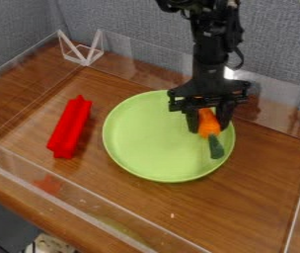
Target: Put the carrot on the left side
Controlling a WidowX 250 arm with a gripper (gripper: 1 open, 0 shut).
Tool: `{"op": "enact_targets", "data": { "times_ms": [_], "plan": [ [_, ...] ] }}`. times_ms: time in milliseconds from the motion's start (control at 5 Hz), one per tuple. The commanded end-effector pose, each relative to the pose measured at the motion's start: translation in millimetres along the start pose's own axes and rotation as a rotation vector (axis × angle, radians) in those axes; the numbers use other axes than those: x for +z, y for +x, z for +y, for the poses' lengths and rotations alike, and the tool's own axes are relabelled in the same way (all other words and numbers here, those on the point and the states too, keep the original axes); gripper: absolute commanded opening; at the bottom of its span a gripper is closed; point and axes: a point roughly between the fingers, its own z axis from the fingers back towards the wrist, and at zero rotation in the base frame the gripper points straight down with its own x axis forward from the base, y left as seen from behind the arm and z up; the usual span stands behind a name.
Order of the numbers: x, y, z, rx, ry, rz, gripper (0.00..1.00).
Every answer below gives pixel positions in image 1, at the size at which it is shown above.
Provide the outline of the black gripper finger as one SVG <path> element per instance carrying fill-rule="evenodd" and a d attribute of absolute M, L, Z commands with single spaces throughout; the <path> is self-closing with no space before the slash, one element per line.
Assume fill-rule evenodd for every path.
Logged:
<path fill-rule="evenodd" d="M 185 119 L 187 119 L 188 130 L 192 133 L 196 133 L 199 131 L 199 112 L 196 110 L 189 111 L 185 114 Z"/>
<path fill-rule="evenodd" d="M 216 108 L 216 118 L 220 124 L 220 129 L 225 129 L 233 117 L 235 106 L 233 105 L 220 105 Z"/>

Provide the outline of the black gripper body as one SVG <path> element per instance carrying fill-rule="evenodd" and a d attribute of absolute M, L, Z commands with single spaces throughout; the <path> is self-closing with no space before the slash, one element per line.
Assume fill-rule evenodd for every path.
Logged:
<path fill-rule="evenodd" d="M 225 63 L 205 64 L 192 60 L 192 77 L 167 91 L 168 109 L 187 114 L 201 108 L 216 108 L 217 114 L 231 114 L 239 104 L 248 101 L 251 83 L 227 79 Z"/>

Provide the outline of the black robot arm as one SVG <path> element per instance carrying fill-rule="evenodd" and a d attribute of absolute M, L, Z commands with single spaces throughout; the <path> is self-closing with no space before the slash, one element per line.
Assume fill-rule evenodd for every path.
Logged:
<path fill-rule="evenodd" d="M 155 0 L 167 13 L 179 12 L 189 21 L 193 38 L 192 76 L 167 91 L 168 109 L 185 115 L 188 130 L 199 128 L 199 110 L 216 109 L 216 120 L 224 130 L 239 104 L 248 100 L 251 83 L 224 77 L 229 54 L 239 49 L 244 29 L 240 23 L 240 0 Z"/>

